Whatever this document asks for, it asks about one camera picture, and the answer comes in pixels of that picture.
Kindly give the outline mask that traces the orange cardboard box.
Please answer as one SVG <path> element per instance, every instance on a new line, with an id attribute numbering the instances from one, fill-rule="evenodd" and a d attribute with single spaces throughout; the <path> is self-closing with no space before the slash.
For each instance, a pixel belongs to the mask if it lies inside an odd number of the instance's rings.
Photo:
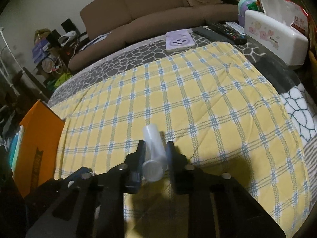
<path id="1" fill-rule="evenodd" d="M 64 121 L 44 102 L 37 101 L 20 126 L 23 135 L 12 172 L 17 189 L 24 198 L 54 177 Z"/>

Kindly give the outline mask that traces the brown sofa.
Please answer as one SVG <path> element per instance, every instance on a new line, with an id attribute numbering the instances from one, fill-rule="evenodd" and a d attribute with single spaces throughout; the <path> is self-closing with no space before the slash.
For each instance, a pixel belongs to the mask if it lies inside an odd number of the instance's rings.
<path id="1" fill-rule="evenodd" d="M 239 0 L 94 0 L 80 16 L 90 41 L 69 62 L 78 72 L 129 45 L 167 32 L 238 21 Z"/>

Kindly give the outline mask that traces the papers on sofa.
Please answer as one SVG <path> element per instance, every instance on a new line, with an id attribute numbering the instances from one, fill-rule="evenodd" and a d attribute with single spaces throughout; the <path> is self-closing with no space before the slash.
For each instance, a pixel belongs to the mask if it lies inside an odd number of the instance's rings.
<path id="1" fill-rule="evenodd" d="M 83 50 L 85 50 L 87 47 L 92 46 L 92 45 L 94 45 L 94 44 L 96 44 L 96 43 L 98 43 L 98 42 L 100 42 L 100 41 L 106 39 L 109 34 L 110 34 L 110 32 L 109 32 L 109 33 L 106 33 L 106 34 L 103 34 L 103 35 L 99 35 L 98 37 L 94 38 L 93 40 L 91 40 L 90 42 L 88 42 L 86 45 L 84 45 L 79 51 L 83 51 Z"/>

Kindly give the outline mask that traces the green bag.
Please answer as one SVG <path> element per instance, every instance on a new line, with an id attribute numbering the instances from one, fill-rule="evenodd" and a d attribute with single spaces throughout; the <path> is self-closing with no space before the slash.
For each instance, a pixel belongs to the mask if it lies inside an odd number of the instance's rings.
<path id="1" fill-rule="evenodd" d="M 71 73 L 63 73 L 58 79 L 55 80 L 51 80 L 46 84 L 46 88 L 53 92 L 55 91 L 59 86 L 61 86 L 62 84 L 64 84 L 67 80 L 72 78 L 72 74 Z"/>

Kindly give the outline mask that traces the white clothes drying rack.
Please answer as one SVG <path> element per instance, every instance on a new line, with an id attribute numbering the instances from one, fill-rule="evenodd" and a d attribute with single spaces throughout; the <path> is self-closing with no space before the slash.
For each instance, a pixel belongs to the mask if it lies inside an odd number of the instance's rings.
<path id="1" fill-rule="evenodd" d="M 4 27 L 1 26 L 1 77 L 4 77 L 16 97 L 23 94 L 19 86 L 23 75 L 24 70 L 12 53 L 4 36 Z"/>

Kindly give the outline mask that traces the white plastic pipe connector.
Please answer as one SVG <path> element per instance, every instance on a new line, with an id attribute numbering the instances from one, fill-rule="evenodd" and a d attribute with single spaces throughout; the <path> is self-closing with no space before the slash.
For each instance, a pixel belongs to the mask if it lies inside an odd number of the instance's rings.
<path id="1" fill-rule="evenodd" d="M 156 124 L 145 126 L 142 133 L 146 145 L 142 174 L 148 182 L 157 182 L 163 178 L 168 169 L 165 147 Z"/>

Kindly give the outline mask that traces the black remote control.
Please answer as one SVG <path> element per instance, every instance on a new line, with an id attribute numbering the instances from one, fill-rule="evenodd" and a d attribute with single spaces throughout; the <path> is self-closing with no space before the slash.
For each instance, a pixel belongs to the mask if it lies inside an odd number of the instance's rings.
<path id="1" fill-rule="evenodd" d="M 226 38 L 234 42 L 235 45 L 244 45 L 248 42 L 247 38 L 244 35 L 226 25 L 220 23 L 211 23 L 210 25 L 208 25 L 208 28 L 222 36 L 225 36 Z"/>

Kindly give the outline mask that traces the white tissue box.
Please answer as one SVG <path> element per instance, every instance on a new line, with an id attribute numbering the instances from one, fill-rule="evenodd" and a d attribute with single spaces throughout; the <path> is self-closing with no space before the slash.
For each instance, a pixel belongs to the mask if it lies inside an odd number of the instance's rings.
<path id="1" fill-rule="evenodd" d="M 247 10 L 244 16 L 244 32 L 286 65 L 299 67 L 304 64 L 308 39 L 295 28 L 284 25 L 262 12 Z"/>

